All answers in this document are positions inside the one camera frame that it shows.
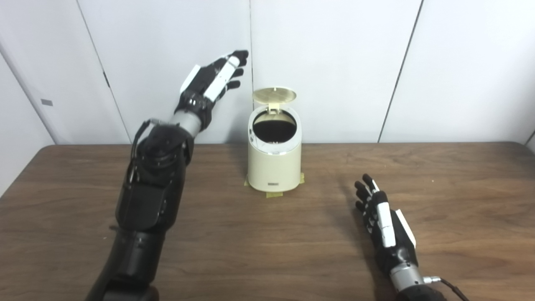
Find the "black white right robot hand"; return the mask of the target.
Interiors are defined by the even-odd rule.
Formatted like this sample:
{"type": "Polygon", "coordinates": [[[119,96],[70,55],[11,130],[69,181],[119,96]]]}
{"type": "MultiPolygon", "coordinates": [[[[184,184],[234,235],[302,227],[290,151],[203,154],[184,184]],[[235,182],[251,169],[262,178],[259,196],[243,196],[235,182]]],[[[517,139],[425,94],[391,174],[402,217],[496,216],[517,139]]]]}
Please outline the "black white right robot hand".
{"type": "Polygon", "coordinates": [[[393,210],[385,191],[380,190],[369,174],[356,181],[355,206],[374,247],[374,260],[380,271],[388,275],[401,264],[417,266],[416,238],[403,212],[393,210]]]}

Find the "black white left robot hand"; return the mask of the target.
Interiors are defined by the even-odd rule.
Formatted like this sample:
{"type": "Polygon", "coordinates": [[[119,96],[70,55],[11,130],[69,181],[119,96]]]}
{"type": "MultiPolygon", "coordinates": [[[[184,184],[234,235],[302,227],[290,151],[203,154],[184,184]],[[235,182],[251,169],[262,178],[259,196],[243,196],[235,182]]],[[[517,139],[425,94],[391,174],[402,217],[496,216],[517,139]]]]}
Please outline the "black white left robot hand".
{"type": "Polygon", "coordinates": [[[249,57],[248,50],[235,50],[206,65],[196,65],[180,88],[179,104],[175,112],[185,111],[195,115],[204,131],[212,120],[215,104],[232,89],[241,86],[249,57]]]}

